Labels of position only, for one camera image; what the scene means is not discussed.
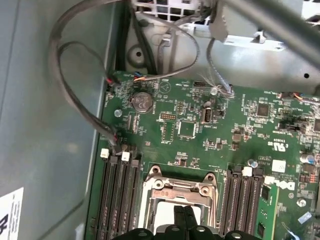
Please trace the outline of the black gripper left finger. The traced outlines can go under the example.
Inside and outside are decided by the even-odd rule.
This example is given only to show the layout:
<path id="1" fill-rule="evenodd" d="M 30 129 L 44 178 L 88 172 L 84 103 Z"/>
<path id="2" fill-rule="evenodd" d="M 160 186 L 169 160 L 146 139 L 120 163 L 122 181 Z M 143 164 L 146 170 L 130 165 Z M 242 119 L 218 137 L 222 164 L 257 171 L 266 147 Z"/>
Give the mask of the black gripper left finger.
<path id="1" fill-rule="evenodd" d="M 182 206 L 174 207 L 174 224 L 168 225 L 164 232 L 153 234 L 146 228 L 136 228 L 117 237 L 118 240 L 184 240 L 186 238 L 186 219 Z"/>

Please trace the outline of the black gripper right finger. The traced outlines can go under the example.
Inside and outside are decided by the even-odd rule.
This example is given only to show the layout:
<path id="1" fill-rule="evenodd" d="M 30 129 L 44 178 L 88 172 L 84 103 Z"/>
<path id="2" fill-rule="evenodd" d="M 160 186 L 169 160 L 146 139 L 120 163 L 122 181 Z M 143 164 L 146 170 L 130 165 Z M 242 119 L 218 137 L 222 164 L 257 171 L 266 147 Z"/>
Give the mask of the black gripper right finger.
<path id="1" fill-rule="evenodd" d="M 184 208 L 184 218 L 186 224 L 185 240 L 252 240 L 253 236 L 239 230 L 234 230 L 220 236 L 213 233 L 206 226 L 198 225 L 194 211 L 191 206 Z"/>

